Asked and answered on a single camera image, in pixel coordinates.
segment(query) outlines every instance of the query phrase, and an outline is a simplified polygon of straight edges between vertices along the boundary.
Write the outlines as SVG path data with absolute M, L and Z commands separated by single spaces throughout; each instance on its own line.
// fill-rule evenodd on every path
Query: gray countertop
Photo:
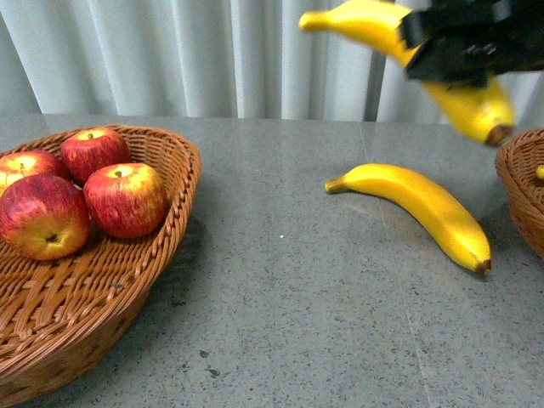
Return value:
M 495 151 L 447 126 L 0 116 L 0 148 L 81 126 L 168 128 L 202 176 L 187 233 L 91 371 L 30 407 L 544 406 L 543 262 Z M 324 183 L 364 162 L 442 184 L 487 233 L 487 281 L 402 208 Z

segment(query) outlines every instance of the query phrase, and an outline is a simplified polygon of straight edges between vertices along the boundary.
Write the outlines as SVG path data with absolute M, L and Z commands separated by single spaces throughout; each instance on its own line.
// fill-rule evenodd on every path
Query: yellow banana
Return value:
M 327 181 L 325 190 L 390 200 L 410 213 L 454 262 L 483 276 L 491 269 L 490 244 L 478 222 L 453 195 L 420 173 L 367 163 Z
M 536 168 L 536 177 L 540 180 L 544 180 L 544 164 L 541 164 L 539 167 Z
M 348 0 L 332 10 L 303 14 L 299 26 L 306 31 L 338 32 L 393 57 L 405 67 L 417 48 L 405 48 L 397 27 L 410 12 L 410 8 L 381 0 Z M 514 109 L 495 78 L 486 88 L 421 84 L 452 127 L 471 140 L 498 146 L 513 133 Z

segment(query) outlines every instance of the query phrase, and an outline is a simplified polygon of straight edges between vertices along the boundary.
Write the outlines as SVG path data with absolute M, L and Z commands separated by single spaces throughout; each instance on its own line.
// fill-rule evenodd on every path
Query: apple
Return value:
M 59 176 L 21 178 L 0 197 L 0 236 L 28 258 L 70 255 L 85 244 L 89 231 L 83 193 Z
M 88 178 L 83 194 L 94 222 L 116 238 L 148 235 L 168 212 L 161 175 L 145 163 L 102 167 Z
M 25 150 L 0 157 L 0 196 L 15 181 L 32 174 L 53 174 L 70 180 L 64 163 L 46 150 Z
M 60 146 L 60 154 L 82 187 L 99 168 L 133 161 L 125 139 L 109 127 L 93 127 L 70 136 Z

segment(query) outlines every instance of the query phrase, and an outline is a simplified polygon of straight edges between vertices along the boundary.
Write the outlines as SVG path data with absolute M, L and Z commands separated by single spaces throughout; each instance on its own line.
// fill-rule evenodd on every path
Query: white curtain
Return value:
M 445 122 L 391 59 L 298 28 L 342 2 L 1 0 L 0 111 Z M 500 77 L 520 129 L 544 126 L 543 78 Z

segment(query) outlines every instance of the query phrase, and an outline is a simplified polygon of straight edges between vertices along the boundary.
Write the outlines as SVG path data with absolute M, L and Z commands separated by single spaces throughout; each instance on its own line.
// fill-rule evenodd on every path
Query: brown wicker basket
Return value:
M 544 258 L 544 180 L 536 168 L 544 164 L 544 128 L 518 134 L 496 153 L 496 172 L 507 192 L 513 222 L 527 243 Z
M 54 262 L 31 261 L 0 240 L 0 407 L 46 394 L 95 366 L 131 324 L 184 234 L 201 158 L 176 133 L 109 125 L 136 162 L 153 166 L 170 210 L 154 233 L 119 240 L 97 232 L 81 251 Z M 81 129 L 23 144 L 58 155 Z

